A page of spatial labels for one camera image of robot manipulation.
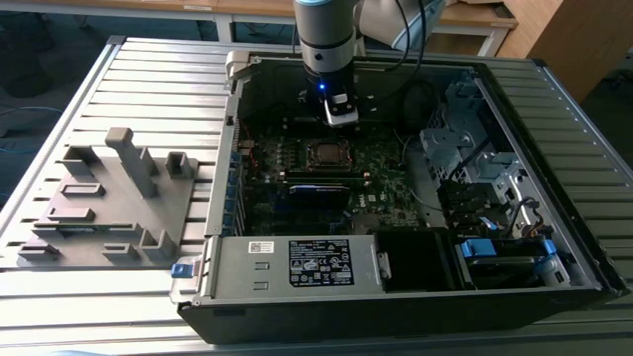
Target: slotted aluminum platform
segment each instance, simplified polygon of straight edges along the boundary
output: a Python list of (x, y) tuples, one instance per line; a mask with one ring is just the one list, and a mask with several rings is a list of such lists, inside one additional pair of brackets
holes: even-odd
[[(181, 255), (197, 254), (217, 159), (225, 55), (230, 50), (289, 51), (256, 44), (126, 39), (105, 47), (52, 135), (0, 215), (2, 255), (29, 236), (30, 222), (65, 168), (65, 145), (101, 145), (112, 126), (134, 130), (153, 157), (185, 151), (201, 162)], [(373, 53), (393, 56), (392, 53)], [(428, 56), (485, 62), (522, 116), (546, 160), (625, 279), (633, 280), (631, 172), (545, 67), (528, 60)], [(98, 154), (113, 156), (97, 146)], [(0, 274), (0, 346), (6, 355), (82, 350), (117, 355), (204, 352), (377, 352), (425, 349), (426, 355), (627, 354), (633, 295), (590, 311), (556, 315), (521, 330), (405, 339), (274, 345), (206, 345), (176, 314), (168, 271), (8, 271)]]

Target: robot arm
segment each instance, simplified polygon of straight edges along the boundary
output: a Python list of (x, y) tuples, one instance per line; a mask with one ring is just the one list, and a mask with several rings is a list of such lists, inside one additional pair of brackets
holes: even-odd
[[(398, 1), (409, 23), (412, 48), (416, 48), (422, 33), (420, 2), (424, 4), (428, 37), (440, 20), (445, 1)], [(308, 97), (322, 102), (332, 127), (353, 124), (358, 121), (353, 58), (360, 32), (398, 50), (409, 45), (396, 0), (294, 0), (294, 14), (309, 75)]]
[(294, 0), (308, 97), (324, 102), (332, 127), (358, 121), (354, 98), (354, 6), (358, 0)]

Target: table leg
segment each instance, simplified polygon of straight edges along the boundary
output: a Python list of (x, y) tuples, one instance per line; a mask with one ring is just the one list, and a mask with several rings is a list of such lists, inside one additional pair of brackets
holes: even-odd
[(73, 15), (72, 18), (74, 19), (74, 23), (77, 24), (78, 28), (88, 27), (88, 16), (86, 15)]
[(484, 44), (478, 50), (477, 55), (484, 57), (494, 57), (497, 51), (504, 43), (505, 36), (508, 35), (508, 28), (494, 28), (493, 32), (485, 37)]
[(213, 18), (217, 26), (217, 40), (226, 43), (233, 42), (233, 18), (230, 14), (216, 13), (213, 14)]
[(365, 36), (360, 36), (360, 38), (356, 40), (356, 56), (366, 56)]

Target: motherboard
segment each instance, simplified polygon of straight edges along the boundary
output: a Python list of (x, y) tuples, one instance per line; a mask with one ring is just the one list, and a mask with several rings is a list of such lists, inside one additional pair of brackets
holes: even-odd
[[(413, 142), (409, 148), (420, 145)], [(333, 129), (309, 117), (242, 122), (245, 234), (366, 234), (382, 225), (418, 226), (405, 143), (380, 123)]]

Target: wire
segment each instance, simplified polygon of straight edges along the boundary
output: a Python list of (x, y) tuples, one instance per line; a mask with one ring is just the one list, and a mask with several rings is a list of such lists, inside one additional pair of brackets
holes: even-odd
[(410, 73), (406, 80), (402, 82), (402, 85), (398, 87), (398, 89), (396, 89), (384, 98), (378, 100), (376, 105), (373, 105), (374, 108), (377, 108), (381, 103), (384, 103), (388, 99), (390, 99), (394, 95), (397, 95), (404, 89), (409, 87), (409, 84), (416, 78), (417, 72), (420, 71), (420, 66), (422, 65), (424, 49), (426, 47), (426, 11), (424, 10), (422, 0), (417, 0), (417, 5), (420, 7), (420, 17), (422, 20), (422, 36), (420, 38), (420, 52), (417, 53), (416, 67), (413, 68), (413, 72)]
[(480, 142), (477, 147), (473, 149), (468, 157), (458, 163), (457, 167), (454, 167), (453, 171), (450, 171), (450, 174), (448, 175), (446, 180), (452, 180), (453, 176), (462, 170), (462, 168), (470, 163), (470, 161), (474, 159), (476, 156), (484, 151), (485, 146), (490, 143), (490, 138), (486, 137), (484, 141)]
[(0, 152), (4, 152), (5, 154), (34, 154), (40, 149), (30, 150), (30, 151), (12, 151), (12, 150), (5, 150), (4, 148), (0, 148)]
[(522, 200), (516, 204), (514, 210), (512, 210), (510, 220), (508, 224), (508, 230), (502, 233), (505, 237), (509, 237), (512, 234), (512, 229), (516, 223), (516, 218), (518, 217), (518, 213), (521, 211), (521, 207), (528, 204), (530, 201), (536, 201), (533, 197), (525, 197)]
[(533, 213), (534, 216), (538, 218), (538, 220), (537, 220), (537, 222), (534, 223), (534, 225), (532, 226), (532, 228), (528, 230), (528, 232), (525, 233), (524, 238), (525, 238), (525, 237), (532, 237), (532, 233), (534, 233), (534, 232), (538, 230), (538, 228), (542, 226), (544, 221), (545, 221), (545, 220), (542, 219), (542, 215), (538, 214), (536, 208), (532, 209), (532, 213)]
[(396, 2), (397, 9), (400, 10), (400, 14), (402, 16), (402, 22), (405, 23), (406, 47), (405, 47), (405, 52), (402, 53), (402, 58), (400, 58), (400, 61), (392, 67), (385, 69), (385, 72), (392, 72), (402, 66), (402, 63), (405, 63), (406, 57), (409, 56), (409, 49), (412, 47), (412, 33), (409, 29), (409, 22), (406, 21), (405, 9), (402, 8), (402, 4), (400, 3), (398, 0), (393, 0), (393, 1)]
[(402, 147), (402, 157), (400, 158), (400, 162), (405, 163), (405, 152), (406, 152), (406, 146), (409, 146), (409, 141), (412, 140), (413, 136), (410, 136), (406, 141), (405, 141), (405, 146)]
[(420, 202), (421, 205), (424, 205), (429, 209), (444, 212), (442, 209), (436, 208), (433, 205), (428, 204), (422, 199), (420, 199), (420, 197), (416, 195), (416, 192), (413, 191), (413, 189), (410, 189), (409, 191), (412, 192), (413, 198), (416, 198), (416, 200)]
[(402, 139), (401, 139), (400, 136), (397, 135), (396, 129), (393, 129), (393, 133), (396, 134), (397, 141), (404, 145), (405, 142), (402, 141)]
[(6, 111), (2, 111), (0, 113), (0, 116), (6, 114), (6, 113), (12, 113), (14, 111), (54, 111), (56, 113), (58, 114), (62, 114), (64, 112), (60, 110), (60, 109), (54, 109), (54, 108), (46, 108), (44, 106), (24, 106), (22, 108), (12, 108)]

